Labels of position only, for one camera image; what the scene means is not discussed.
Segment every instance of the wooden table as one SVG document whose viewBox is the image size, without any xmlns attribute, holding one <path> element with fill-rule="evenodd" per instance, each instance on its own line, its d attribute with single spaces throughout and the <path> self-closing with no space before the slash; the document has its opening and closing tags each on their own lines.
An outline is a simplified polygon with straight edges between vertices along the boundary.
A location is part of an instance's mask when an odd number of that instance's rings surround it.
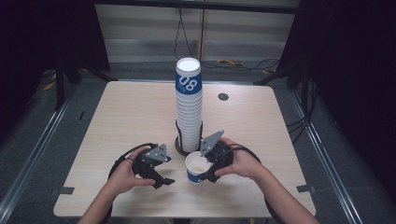
<svg viewBox="0 0 396 224">
<path fill-rule="evenodd" d="M 274 92 L 269 87 L 227 84 L 203 86 L 203 137 L 224 130 L 225 137 L 250 148 L 286 189 L 312 214 L 309 192 L 299 193 L 305 180 Z M 229 95 L 221 101 L 220 93 Z M 177 153 L 174 83 L 110 82 L 100 100 L 79 152 L 64 183 L 75 188 L 60 195 L 54 213 L 81 217 L 106 183 L 114 161 L 143 143 L 165 143 L 168 163 L 156 167 L 171 186 L 136 187 L 121 194 L 113 217 L 269 217 L 255 183 L 226 175 L 217 183 L 189 183 L 185 157 Z"/>
</svg>

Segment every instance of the wall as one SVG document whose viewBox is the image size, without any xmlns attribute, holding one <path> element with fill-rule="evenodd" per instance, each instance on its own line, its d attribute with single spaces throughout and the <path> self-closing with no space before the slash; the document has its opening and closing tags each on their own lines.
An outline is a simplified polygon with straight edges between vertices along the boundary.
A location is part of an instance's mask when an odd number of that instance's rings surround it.
<svg viewBox="0 0 396 224">
<path fill-rule="evenodd" d="M 313 62 L 320 96 L 396 202 L 396 5 L 340 2 Z"/>
<path fill-rule="evenodd" d="M 213 2 L 246 4 L 246 1 Z M 297 7 L 298 0 L 249 1 L 250 5 Z M 179 14 L 176 8 L 96 5 L 111 63 L 173 61 Z M 192 54 L 203 60 L 280 58 L 293 15 L 182 9 Z M 179 31 L 177 55 L 188 56 Z"/>
</svg>

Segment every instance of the cup stack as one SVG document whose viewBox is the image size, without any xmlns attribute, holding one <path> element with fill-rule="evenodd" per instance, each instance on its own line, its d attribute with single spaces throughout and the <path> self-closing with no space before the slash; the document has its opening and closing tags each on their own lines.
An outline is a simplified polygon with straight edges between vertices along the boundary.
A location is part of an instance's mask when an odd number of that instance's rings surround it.
<svg viewBox="0 0 396 224">
<path fill-rule="evenodd" d="M 193 58 L 177 62 L 176 105 L 178 146 L 186 153 L 200 147 L 202 130 L 201 65 Z"/>
</svg>

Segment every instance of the metal frame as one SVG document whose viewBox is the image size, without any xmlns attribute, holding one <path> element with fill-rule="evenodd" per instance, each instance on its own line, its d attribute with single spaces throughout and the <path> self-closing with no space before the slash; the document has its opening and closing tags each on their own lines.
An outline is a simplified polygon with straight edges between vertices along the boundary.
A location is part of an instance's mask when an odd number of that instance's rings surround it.
<svg viewBox="0 0 396 224">
<path fill-rule="evenodd" d="M 59 123 L 64 116 L 64 112 L 68 107 L 70 99 L 73 97 L 74 92 L 76 91 L 77 86 L 75 85 L 70 90 L 69 96 L 66 98 L 65 102 L 62 106 L 53 113 L 52 118 L 49 121 L 44 132 L 41 134 L 40 139 L 38 140 L 35 148 L 27 159 L 26 163 L 23 165 L 20 170 L 18 176 L 12 183 L 11 187 L 9 187 L 7 193 L 4 195 L 3 199 L 0 202 L 0 224 L 6 224 L 9 217 L 11 216 L 12 211 L 14 210 L 15 205 L 17 204 L 19 198 L 23 194 L 25 187 L 27 186 L 30 177 L 32 176 L 35 168 L 40 161 L 41 156 L 44 154 L 47 145 L 56 131 Z"/>
<path fill-rule="evenodd" d="M 299 7 L 271 7 L 260 5 L 230 4 L 215 2 L 195 2 L 195 1 L 153 1 L 153 0 L 95 0 L 95 4 L 137 6 L 137 7 L 180 7 L 195 9 L 213 9 L 226 11 L 246 11 L 246 12 L 267 12 L 280 14 L 312 13 L 309 8 Z"/>
<path fill-rule="evenodd" d="M 296 91 L 291 92 L 291 97 L 297 107 L 298 113 L 300 117 L 303 119 L 305 118 L 305 112 L 302 108 L 302 101 L 300 96 L 297 94 Z M 347 188 L 345 187 L 343 181 L 341 180 L 340 176 L 338 175 L 337 171 L 335 170 L 334 165 L 332 164 L 332 160 L 330 159 L 329 154 L 326 151 L 326 148 L 323 146 L 322 141 L 317 133 L 317 130 L 314 127 L 314 124 L 309 121 L 306 126 L 306 131 L 312 141 L 312 144 L 315 147 L 315 150 L 318 153 L 318 157 L 323 165 L 323 168 L 329 177 L 329 180 L 332 184 L 332 188 L 340 201 L 341 206 L 346 213 L 346 217 L 351 224 L 361 224 L 363 223 L 361 220 L 361 216 L 358 213 L 358 210 L 355 204 L 352 201 Z"/>
</svg>

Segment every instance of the human hand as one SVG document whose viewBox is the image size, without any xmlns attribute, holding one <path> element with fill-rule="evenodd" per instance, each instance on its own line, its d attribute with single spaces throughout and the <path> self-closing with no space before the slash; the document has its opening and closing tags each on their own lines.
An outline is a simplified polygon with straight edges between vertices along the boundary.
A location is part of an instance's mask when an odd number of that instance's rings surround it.
<svg viewBox="0 0 396 224">
<path fill-rule="evenodd" d="M 227 144 L 227 146 L 230 148 L 238 147 L 238 145 L 232 146 L 232 144 L 235 144 L 235 142 L 229 138 L 222 137 L 220 138 L 220 141 Z M 262 168 L 264 168 L 264 166 L 255 158 L 253 158 L 248 152 L 244 150 L 236 150 L 233 152 L 233 164 L 217 170 L 215 175 L 222 176 L 236 174 L 254 179 Z"/>
<path fill-rule="evenodd" d="M 137 178 L 132 171 L 132 165 L 134 164 L 134 159 L 139 153 L 148 149 L 147 147 L 141 147 L 134 152 L 132 152 L 128 158 L 120 163 L 117 169 L 114 171 L 113 175 L 107 180 L 104 185 L 104 189 L 117 196 L 121 193 L 128 191 L 135 186 L 151 186 L 155 184 L 153 179 Z"/>
</svg>

